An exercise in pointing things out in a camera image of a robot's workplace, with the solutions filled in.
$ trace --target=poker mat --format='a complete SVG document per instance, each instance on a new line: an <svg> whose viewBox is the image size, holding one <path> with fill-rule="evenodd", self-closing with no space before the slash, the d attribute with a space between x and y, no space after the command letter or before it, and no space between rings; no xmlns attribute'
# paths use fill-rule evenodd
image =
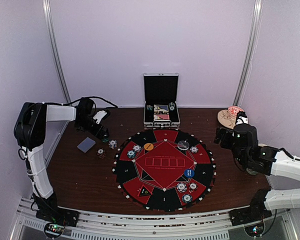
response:
<svg viewBox="0 0 300 240"><path fill-rule="evenodd" d="M212 152L194 135L178 129L138 132L114 158L118 189L148 210L190 207L211 191L217 176Z"/></svg>

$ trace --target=blue disc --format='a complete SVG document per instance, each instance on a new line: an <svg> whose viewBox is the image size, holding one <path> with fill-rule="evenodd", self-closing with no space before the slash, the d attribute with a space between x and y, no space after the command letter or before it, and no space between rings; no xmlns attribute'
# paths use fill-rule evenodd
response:
<svg viewBox="0 0 300 240"><path fill-rule="evenodd" d="M186 169L184 171L184 175L187 177L187 178L193 178L193 176L195 175L195 171L193 171L192 169Z"/></svg>

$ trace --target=dark brown table surface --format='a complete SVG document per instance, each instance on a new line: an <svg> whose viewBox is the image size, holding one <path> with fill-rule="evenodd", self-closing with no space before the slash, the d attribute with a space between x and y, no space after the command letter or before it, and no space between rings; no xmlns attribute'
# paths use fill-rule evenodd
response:
<svg viewBox="0 0 300 240"><path fill-rule="evenodd" d="M180 108L180 130L194 134L212 151L216 162L217 178L211 192L194 206L175 212L146 210L127 200L118 190L112 166L116 149L93 137L88 132L76 131L74 123L67 126L48 166L47 172L58 205L61 207L109 214L159 215L204 213L249 205L258 189L270 188L262 174L251 176L234 164L230 150L214 144L216 127L220 126L220 109ZM144 130L143 108L111 109L111 115L102 121L109 128L110 139L118 147L130 136ZM87 153L77 149L86 137L96 141ZM106 158L99 159L96 151L103 148Z"/></svg>

